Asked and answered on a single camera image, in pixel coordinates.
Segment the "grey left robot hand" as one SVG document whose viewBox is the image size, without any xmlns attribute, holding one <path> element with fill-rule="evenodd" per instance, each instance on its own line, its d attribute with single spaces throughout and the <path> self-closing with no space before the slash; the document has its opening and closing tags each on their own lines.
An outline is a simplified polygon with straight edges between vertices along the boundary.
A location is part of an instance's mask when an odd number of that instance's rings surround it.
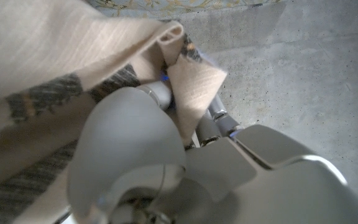
<svg viewBox="0 0 358 224">
<path fill-rule="evenodd" d="M 218 99 L 186 149 L 162 82 L 122 88 L 88 117 L 68 172 L 75 223 L 358 223 L 326 159 L 274 129 L 243 128 Z"/>
</svg>

